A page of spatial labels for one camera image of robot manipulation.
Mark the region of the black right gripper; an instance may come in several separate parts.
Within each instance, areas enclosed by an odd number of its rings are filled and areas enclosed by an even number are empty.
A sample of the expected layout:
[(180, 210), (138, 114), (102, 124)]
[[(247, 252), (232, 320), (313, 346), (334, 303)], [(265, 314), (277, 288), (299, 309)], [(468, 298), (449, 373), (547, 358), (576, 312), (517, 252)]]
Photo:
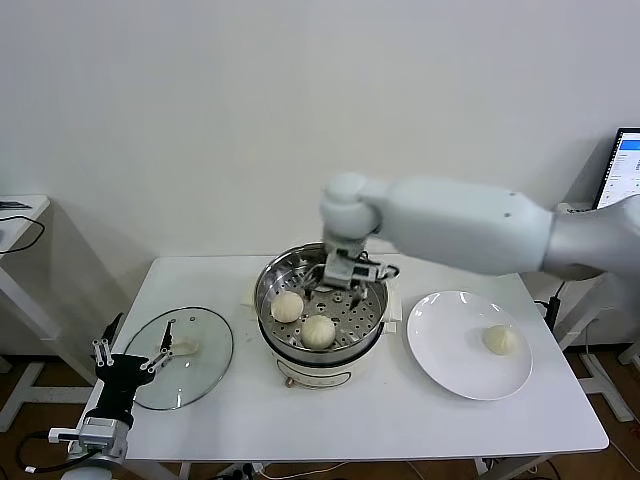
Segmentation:
[(352, 282), (349, 287), (334, 286), (324, 283), (325, 264), (318, 263), (311, 266), (304, 273), (301, 280), (303, 297), (310, 300), (314, 293), (337, 292), (339, 295), (351, 296), (351, 307), (357, 307), (368, 298), (369, 289), (374, 286), (371, 282)]

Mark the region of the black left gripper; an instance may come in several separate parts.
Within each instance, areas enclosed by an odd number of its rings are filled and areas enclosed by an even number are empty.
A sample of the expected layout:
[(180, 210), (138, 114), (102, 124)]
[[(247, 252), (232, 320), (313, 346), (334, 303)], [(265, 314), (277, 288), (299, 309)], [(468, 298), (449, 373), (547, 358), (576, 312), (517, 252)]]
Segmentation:
[(87, 412), (93, 418), (132, 418), (131, 410), (139, 387), (153, 381), (153, 374), (172, 355), (174, 319), (167, 322), (159, 353), (153, 358), (135, 355), (114, 354), (111, 346), (124, 317), (120, 312), (107, 325), (99, 338), (92, 340), (96, 374), (104, 385), (96, 406)]

